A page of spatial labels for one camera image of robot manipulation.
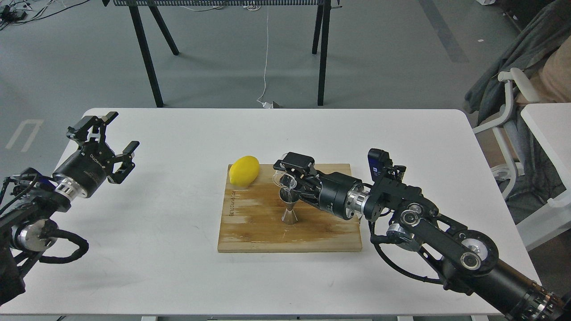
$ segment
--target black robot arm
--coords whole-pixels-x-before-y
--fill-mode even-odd
[[[387,152],[371,149],[368,160],[373,185],[338,172],[324,174],[314,169],[313,158],[290,152],[274,164],[276,173],[283,174],[280,195],[283,191],[298,195],[303,202],[343,219],[364,216],[379,255],[408,277],[442,284],[445,290],[476,293],[509,320],[571,320],[569,298],[560,299],[507,265],[488,236],[442,215],[419,187],[403,184],[406,167],[394,166]],[[389,214],[386,235],[376,235],[376,221]],[[439,223],[448,228],[442,230]],[[439,278],[417,276],[398,267],[382,252],[383,243],[417,252]],[[434,258],[423,244],[443,257]]]
[[[119,155],[105,142],[106,126],[117,115],[111,112],[104,117],[86,116],[75,127],[69,127],[66,136],[79,147],[53,177],[28,168],[4,179],[0,203],[11,183],[14,197],[0,208],[0,305],[24,293],[23,278],[37,262],[70,263],[89,249],[86,240],[60,230],[50,217],[57,211],[69,210],[75,197],[92,196],[106,178],[111,183],[122,183],[135,167],[133,151],[139,142],[129,143]],[[113,172],[115,163],[120,166]],[[64,258],[45,256],[44,252],[57,239],[67,239],[78,248]],[[14,250],[20,253],[14,256]]]

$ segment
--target table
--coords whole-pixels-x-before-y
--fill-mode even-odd
[[[119,153],[140,141],[136,168],[121,185],[104,183],[53,219],[90,242],[71,264],[38,264],[27,292],[4,314],[217,316],[497,314],[479,297],[444,291],[388,267],[373,246],[362,252],[221,254],[216,250],[227,166],[284,153],[317,163],[349,163],[371,182],[367,152],[390,152],[441,212],[485,232],[500,258],[538,280],[465,115],[458,110],[113,109],[107,142]],[[111,109],[92,109],[104,115]],[[70,143],[62,160],[76,149]],[[377,221],[377,226],[387,219]],[[367,224],[361,224],[364,240]],[[73,250],[58,242],[49,255]],[[416,254],[384,246],[419,275],[436,276]]]
[[[102,0],[103,5],[107,6],[111,0]],[[139,42],[141,55],[145,69],[147,70],[148,80],[151,84],[152,95],[155,99],[157,107],[163,107],[163,97],[160,94],[159,82],[155,74],[155,67],[152,64],[151,53],[148,49],[147,38],[143,29],[143,21],[139,14],[139,6],[148,6],[152,16],[155,18],[169,48],[173,55],[180,52],[169,32],[167,25],[161,16],[158,6],[246,6],[246,5],[262,5],[262,6],[300,6],[300,5],[316,5],[317,16],[315,18],[315,30],[313,32],[313,45],[311,53],[317,54],[317,46],[319,45],[319,36],[321,33],[321,54],[319,60],[319,83],[317,87],[317,105],[323,106],[325,93],[325,71],[327,68],[327,46],[329,42],[329,19],[331,17],[331,0],[113,0],[115,6],[128,6],[135,27],[135,33]]]
[[[571,228],[571,103],[530,104],[521,117],[566,188],[517,225],[526,248],[531,250]]]

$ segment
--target screw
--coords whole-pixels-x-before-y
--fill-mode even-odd
[[[404,215],[404,221],[408,224],[412,224],[416,221],[416,216],[414,216],[414,214],[407,213]]]
[[[416,205],[416,204],[410,205],[410,206],[408,207],[408,209],[411,210],[411,211],[417,212],[417,213],[421,213],[421,212],[423,211],[423,209],[422,209],[420,206]]]
[[[477,263],[478,261],[471,254],[464,257],[464,264],[466,264],[468,267],[475,267]]]

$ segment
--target lemon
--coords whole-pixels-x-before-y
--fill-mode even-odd
[[[230,166],[230,184],[246,187],[250,185],[260,173],[260,163],[254,156],[244,156]]]

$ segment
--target black table leg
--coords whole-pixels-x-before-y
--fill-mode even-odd
[[[321,59],[319,62],[319,86],[317,88],[317,105],[323,106],[325,93],[325,68],[327,66],[327,44],[329,42],[329,18],[331,16],[331,0],[323,3],[323,25],[321,30]]]
[[[141,21],[139,8],[136,6],[129,6],[129,11],[131,12],[131,18],[133,19],[133,26],[135,27],[135,33],[137,34],[137,40],[139,41],[141,55],[143,55],[144,66],[145,69],[147,69],[148,81],[151,83],[152,95],[155,97],[156,106],[163,107],[163,98],[160,95],[159,82],[156,80],[155,68],[152,65],[151,53],[148,50],[147,38],[144,35],[143,22]]]
[[[166,39],[168,46],[171,48],[172,54],[177,56],[179,54],[178,49],[176,48],[174,40],[172,40],[171,33],[168,32],[167,25],[164,23],[163,17],[160,15],[159,8],[156,6],[150,6],[152,16],[155,17],[156,24],[159,25],[160,32],[163,33],[164,38]]]
[[[317,6],[317,17],[315,18],[315,31],[313,32],[313,47],[311,53],[317,54],[317,45],[319,44],[319,31],[321,30],[321,21],[323,20],[323,6]]]

